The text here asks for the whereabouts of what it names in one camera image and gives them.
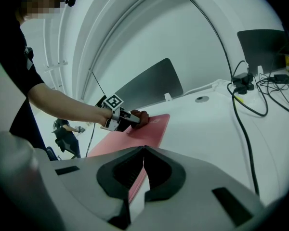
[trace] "white table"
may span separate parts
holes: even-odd
[[[210,162],[254,191],[246,140],[236,120],[226,83],[145,110],[151,116],[170,114],[160,148]],[[284,93],[289,97],[289,90]],[[200,96],[208,96],[209,100],[195,102]],[[280,93],[273,92],[272,96],[289,108]],[[268,96],[266,98],[269,113],[264,118],[236,103],[252,145],[260,196],[265,205],[285,195],[289,189],[289,113]],[[264,101],[256,88],[244,96],[244,102],[259,112],[265,112]],[[79,140],[82,156],[85,156],[92,128],[90,126],[82,134],[85,139]],[[91,148],[107,133],[96,126]],[[144,193],[148,190],[146,178],[131,203],[132,220],[143,209]]]

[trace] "black t-shirt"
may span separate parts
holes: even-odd
[[[56,135],[57,139],[64,139],[66,137],[75,137],[75,135],[73,134],[73,132],[71,131],[67,131],[63,125],[68,125],[69,126],[69,122],[67,120],[63,120],[63,119],[57,119],[56,121],[56,130],[53,131],[54,134]]]
[[[26,39],[14,16],[0,21],[0,63],[8,76],[26,96],[15,117],[10,132],[28,140],[34,148],[45,150],[43,139],[28,101],[28,92],[44,83],[33,65],[33,52],[26,47]]]

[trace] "power adapter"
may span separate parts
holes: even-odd
[[[248,90],[254,90],[255,87],[252,84],[253,75],[250,73],[242,73],[240,75],[231,78],[231,81],[236,86],[236,91],[239,94],[246,94]]]
[[[276,84],[289,84],[289,76],[288,75],[274,75],[274,79],[271,81]]]

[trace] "white plastic clip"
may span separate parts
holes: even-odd
[[[165,93],[165,100],[166,100],[166,102],[172,101],[172,97],[169,93]]]
[[[258,66],[258,79],[260,81],[260,74],[263,75],[263,68],[262,66]]]

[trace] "short sleeve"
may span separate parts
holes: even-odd
[[[8,30],[0,28],[0,63],[15,85],[27,96],[31,88],[44,81],[33,64],[33,52],[28,56],[25,50],[25,36],[17,21],[12,21]]]

